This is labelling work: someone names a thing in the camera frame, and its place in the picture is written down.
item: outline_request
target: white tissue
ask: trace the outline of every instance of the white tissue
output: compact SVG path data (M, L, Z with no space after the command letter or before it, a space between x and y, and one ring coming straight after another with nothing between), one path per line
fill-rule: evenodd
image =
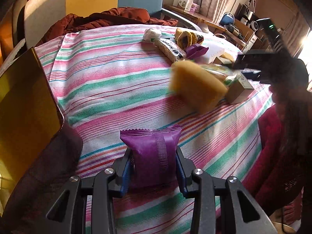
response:
M151 41L151 39L158 39L161 36L161 31L157 29L146 29L143 35L143 40Z

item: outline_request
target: bed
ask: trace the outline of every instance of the bed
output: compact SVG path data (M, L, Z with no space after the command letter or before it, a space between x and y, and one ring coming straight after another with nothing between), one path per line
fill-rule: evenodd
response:
M151 26L110 26L67 34L36 52L55 98L84 141L77 174L96 175L122 157L123 129L160 129L180 124L179 146L198 168L216 177L243 180L261 151L258 117L272 105L268 86L237 105L222 100L205 115L189 109L169 92L170 60L152 43L143 42ZM176 28L153 26L173 38ZM204 34L204 46L237 54L227 41ZM118 233L185 233L191 226L192 199L177 183L128 193L114 201ZM220 202L216 198L219 214ZM87 203L90 233L91 198Z

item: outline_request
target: yellow sponge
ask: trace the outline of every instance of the yellow sponge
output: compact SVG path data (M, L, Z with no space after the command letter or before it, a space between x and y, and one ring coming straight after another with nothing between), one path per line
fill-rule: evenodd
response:
M192 61L178 61L171 67L169 88L200 114L213 110L227 93L222 82Z

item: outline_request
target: white carton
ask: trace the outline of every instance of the white carton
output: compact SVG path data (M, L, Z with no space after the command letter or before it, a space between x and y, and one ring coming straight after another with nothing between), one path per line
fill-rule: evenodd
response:
M185 11L190 11L194 0L179 0L179 6Z

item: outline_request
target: person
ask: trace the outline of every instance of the person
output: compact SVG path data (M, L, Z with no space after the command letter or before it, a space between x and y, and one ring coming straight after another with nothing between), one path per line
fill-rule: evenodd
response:
M282 85L271 85L269 90L272 92L272 100L275 103L275 110L281 123L285 122L286 104L289 100L299 103L300 105L307 105L307 119L308 123L312 124L312 92L307 91L305 86L300 86L289 90L285 94L285 88ZM308 132L311 133L311 127L308 127ZM301 156L294 159L284 161L285 176L288 173L291 175L295 171L296 165L299 166L300 174L297 175L296 181L293 183L297 190L303 187L302 198L302 212L301 212L301 226L297 234L308 234L312 232L312 157ZM291 165L287 166L287 161L291 161Z

